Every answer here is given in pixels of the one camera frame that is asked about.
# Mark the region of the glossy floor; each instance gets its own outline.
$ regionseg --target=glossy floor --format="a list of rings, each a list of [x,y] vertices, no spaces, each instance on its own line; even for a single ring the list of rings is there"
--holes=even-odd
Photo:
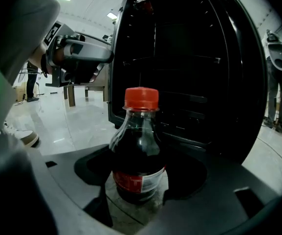
[[[109,143],[116,129],[108,121],[108,105],[103,102],[102,92],[88,92],[88,98],[84,95],[83,87],[75,88],[76,106],[69,107],[60,89],[58,94],[41,96],[40,101],[13,106],[7,121],[17,129],[36,131],[40,136],[37,148],[43,155]],[[262,126],[243,166],[282,195],[282,134]],[[118,206],[112,184],[108,188],[113,196],[108,196],[108,206],[114,228],[126,234],[140,230],[145,222],[138,218],[140,210],[129,215],[122,212],[125,206]]]

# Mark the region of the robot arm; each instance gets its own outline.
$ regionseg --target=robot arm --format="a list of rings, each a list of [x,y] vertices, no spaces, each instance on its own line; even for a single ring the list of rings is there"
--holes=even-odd
[[[92,83],[104,64],[113,60],[111,50],[85,42],[83,35],[59,21],[55,22],[43,43],[47,46],[46,63],[53,69],[52,83],[46,84],[51,87]],[[54,62],[54,53],[59,48],[64,54],[58,65]]]

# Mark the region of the shoe sole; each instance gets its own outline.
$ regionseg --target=shoe sole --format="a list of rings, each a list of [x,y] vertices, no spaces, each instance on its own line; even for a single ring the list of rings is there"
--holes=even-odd
[[[25,147],[32,147],[38,140],[39,140],[39,135],[37,134],[34,140],[32,140],[30,143],[27,143]]]

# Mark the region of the white floor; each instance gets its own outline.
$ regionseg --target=white floor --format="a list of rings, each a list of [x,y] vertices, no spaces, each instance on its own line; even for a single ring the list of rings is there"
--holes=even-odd
[[[8,123],[17,129],[31,129],[40,136],[38,149],[43,155],[79,150],[109,143],[116,132],[108,121],[108,105],[102,92],[75,88],[75,107],[58,94],[42,95],[36,102],[13,106]],[[261,127],[256,143],[243,166],[282,194],[282,134]]]

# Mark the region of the gray sleeve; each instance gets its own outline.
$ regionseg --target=gray sleeve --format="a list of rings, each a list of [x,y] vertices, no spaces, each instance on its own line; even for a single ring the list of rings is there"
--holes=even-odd
[[[17,0],[0,32],[0,71],[12,85],[59,14],[56,0]]]

